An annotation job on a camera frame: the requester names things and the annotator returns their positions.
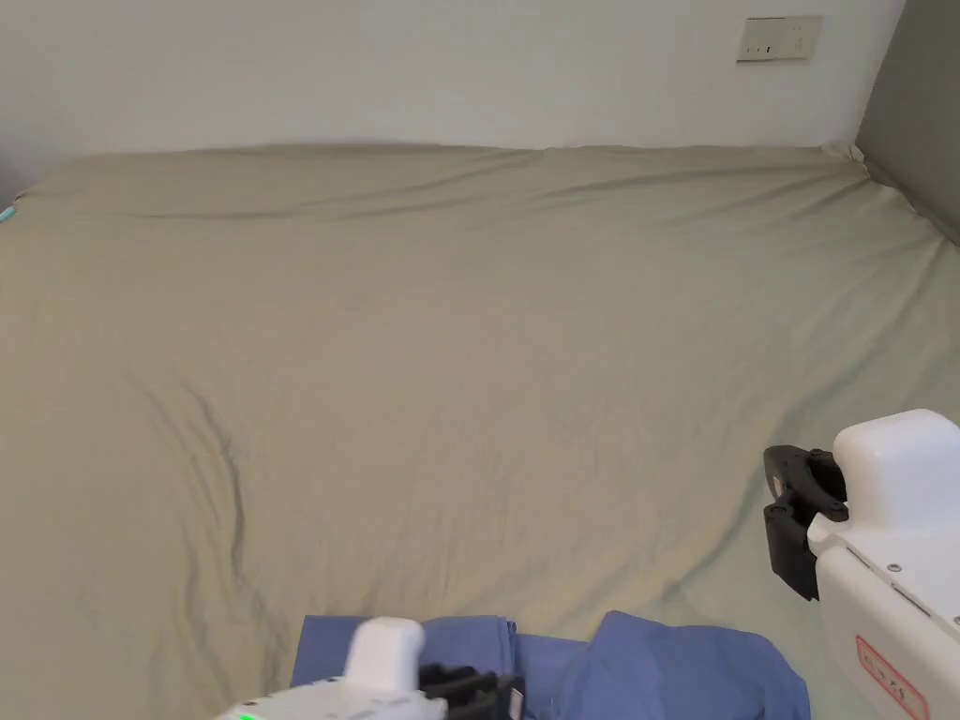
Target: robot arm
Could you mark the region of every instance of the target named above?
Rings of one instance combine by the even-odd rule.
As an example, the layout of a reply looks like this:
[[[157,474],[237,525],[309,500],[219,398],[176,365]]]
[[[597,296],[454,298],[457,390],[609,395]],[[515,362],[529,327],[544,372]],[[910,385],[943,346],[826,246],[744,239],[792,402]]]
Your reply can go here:
[[[520,720],[522,678],[420,667],[422,648],[413,620],[368,620],[353,635],[344,677],[255,698],[219,720]]]
[[[889,720],[960,717],[960,428],[926,410],[764,453],[771,566]]]

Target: gray wall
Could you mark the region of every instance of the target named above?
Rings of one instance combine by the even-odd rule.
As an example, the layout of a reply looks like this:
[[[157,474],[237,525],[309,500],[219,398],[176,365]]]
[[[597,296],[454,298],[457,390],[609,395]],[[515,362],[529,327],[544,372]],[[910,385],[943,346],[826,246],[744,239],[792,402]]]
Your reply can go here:
[[[960,231],[960,1],[907,0],[857,145],[877,170]]]

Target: sheet wrinkle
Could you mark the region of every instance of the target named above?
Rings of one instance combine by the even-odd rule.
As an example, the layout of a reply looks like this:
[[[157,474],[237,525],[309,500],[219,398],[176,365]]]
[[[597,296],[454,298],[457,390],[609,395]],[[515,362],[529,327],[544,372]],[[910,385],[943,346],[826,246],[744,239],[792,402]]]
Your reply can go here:
[[[202,417],[209,426],[220,450],[222,468],[227,473],[233,500],[233,534],[229,548],[229,567],[234,585],[246,597],[248,610],[256,623],[263,642],[263,658],[260,662],[260,684],[266,690],[283,686],[279,676],[284,658],[289,649],[288,628],[285,620],[276,615],[264,600],[260,588],[254,586],[244,569],[244,552],[247,541],[247,514],[240,466],[233,438],[228,434],[209,401],[193,386],[182,383],[200,408]]]
[[[204,603],[203,587],[201,585],[200,561],[197,558],[197,551],[190,541],[190,535],[183,524],[180,525],[180,536],[183,544],[183,555],[186,560],[186,575],[183,578],[183,617],[190,629],[193,647],[216,684],[217,704],[227,707],[231,698],[236,697],[236,695],[230,685],[226,668],[207,642],[207,621],[205,617],[207,607]]]
[[[687,222],[714,219],[717,215],[723,215],[724,213],[731,213],[737,210],[746,210],[751,208],[752,205],[763,204],[767,201],[776,200],[777,198],[781,198],[784,195],[788,195],[796,190],[803,190],[807,187],[817,185],[824,180],[843,178],[849,172],[850,171],[847,168],[842,168],[840,170],[834,169],[829,173],[821,173],[810,178],[803,178],[801,180],[794,180],[792,182],[775,185],[769,190],[755,193],[740,200],[735,200],[730,203],[722,203],[713,207],[705,208],[703,210],[696,210],[694,212],[678,215],[676,218],[670,218],[669,220],[664,221],[664,223],[666,225],[680,225]]]
[[[832,204],[837,204],[842,201],[844,198],[858,193],[866,187],[873,186],[874,182],[870,178],[859,178],[857,180],[852,180],[847,186],[840,187],[834,190],[833,192],[827,193],[821,198],[817,198],[811,203],[805,204],[802,207],[799,207],[796,210],[781,215],[778,218],[771,220],[769,222],[760,223],[759,225],[754,226],[755,229],[768,229],[774,228],[777,226],[786,225],[788,223],[793,223],[803,218],[809,218],[811,216],[817,216],[817,213],[823,212]]]
[[[697,168],[695,170],[678,170],[672,173],[651,173],[643,175],[634,175],[628,178],[618,178],[616,180],[595,180],[579,185],[569,185],[568,187],[557,190],[548,190],[540,193],[540,198],[555,198],[567,195],[578,194],[599,194],[610,190],[625,190],[643,185],[666,185],[677,182],[686,182],[688,180],[707,180],[714,178],[735,178],[735,177],[755,177],[764,175],[779,175],[785,173],[795,173],[802,170],[809,170],[807,165],[784,165],[784,166],[748,166],[737,168],[718,168],[710,170],[709,168]]]

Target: white wall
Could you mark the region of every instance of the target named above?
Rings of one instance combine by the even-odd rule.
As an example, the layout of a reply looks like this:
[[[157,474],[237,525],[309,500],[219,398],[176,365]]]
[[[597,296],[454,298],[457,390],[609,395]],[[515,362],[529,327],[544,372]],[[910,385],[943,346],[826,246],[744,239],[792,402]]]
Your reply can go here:
[[[0,172],[34,180],[76,154],[287,140],[852,139],[902,4],[11,1]],[[828,16],[811,64],[734,64],[746,17],[799,13]]]

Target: fitted sheet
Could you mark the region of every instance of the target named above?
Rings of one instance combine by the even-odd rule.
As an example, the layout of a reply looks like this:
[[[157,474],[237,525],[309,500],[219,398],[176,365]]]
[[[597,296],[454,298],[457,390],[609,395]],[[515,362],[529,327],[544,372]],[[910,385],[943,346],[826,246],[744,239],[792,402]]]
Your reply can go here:
[[[960,420],[960,256],[849,154],[274,147],[81,160],[0,225],[0,678],[204,718],[307,614],[611,609],[772,639],[760,453]]]

